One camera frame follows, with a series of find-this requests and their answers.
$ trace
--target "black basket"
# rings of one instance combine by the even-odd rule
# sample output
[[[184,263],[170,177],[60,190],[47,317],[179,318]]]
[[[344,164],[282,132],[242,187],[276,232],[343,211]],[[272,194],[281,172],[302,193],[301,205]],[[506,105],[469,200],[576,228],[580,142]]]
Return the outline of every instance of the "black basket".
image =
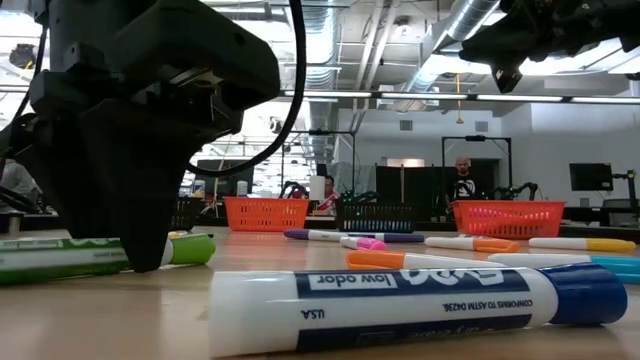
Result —
[[[407,204],[336,204],[336,225],[343,232],[412,233],[415,208]]]
[[[171,217],[169,231],[191,230],[202,209],[204,209],[202,198],[179,197],[176,201],[176,211]]]

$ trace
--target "black t-shirt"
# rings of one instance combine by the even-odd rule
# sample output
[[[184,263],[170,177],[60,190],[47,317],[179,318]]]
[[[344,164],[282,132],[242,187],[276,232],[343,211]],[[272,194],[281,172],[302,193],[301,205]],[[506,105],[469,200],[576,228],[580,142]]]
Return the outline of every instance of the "black t-shirt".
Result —
[[[449,180],[447,194],[449,194],[451,201],[473,199],[478,192],[478,182],[474,180],[471,174],[460,176],[456,173],[455,176]]]

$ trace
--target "chair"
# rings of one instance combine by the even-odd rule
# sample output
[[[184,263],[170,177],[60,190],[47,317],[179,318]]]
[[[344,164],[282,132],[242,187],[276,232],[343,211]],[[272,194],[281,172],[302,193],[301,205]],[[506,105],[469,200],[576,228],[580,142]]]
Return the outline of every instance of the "chair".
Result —
[[[602,200],[605,209],[631,209],[631,199],[605,199]],[[637,227],[637,221],[630,212],[608,212],[609,226]]]

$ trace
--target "red plastic basket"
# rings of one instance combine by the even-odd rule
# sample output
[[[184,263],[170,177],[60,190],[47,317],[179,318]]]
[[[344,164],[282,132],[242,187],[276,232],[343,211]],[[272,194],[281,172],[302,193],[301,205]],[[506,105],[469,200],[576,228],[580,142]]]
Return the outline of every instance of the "red plastic basket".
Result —
[[[233,231],[303,229],[308,199],[225,197],[227,220]]]
[[[556,237],[562,201],[460,200],[453,203],[458,232],[503,239]]]

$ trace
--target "man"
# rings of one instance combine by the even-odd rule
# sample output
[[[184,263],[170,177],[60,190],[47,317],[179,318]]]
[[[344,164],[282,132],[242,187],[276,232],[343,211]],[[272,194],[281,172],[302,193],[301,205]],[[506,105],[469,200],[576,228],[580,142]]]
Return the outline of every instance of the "man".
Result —
[[[6,160],[0,186],[26,197],[33,203],[36,202],[39,193],[38,185],[27,169],[12,159]],[[0,201],[0,212],[9,211],[15,209]]]
[[[332,176],[324,177],[324,201],[316,208],[318,213],[335,215],[335,202],[340,197],[340,193],[335,191],[335,180]]]
[[[456,159],[456,176],[448,184],[447,195],[450,201],[473,199],[478,193],[477,182],[471,176],[470,167],[471,160],[469,158],[459,157]]]

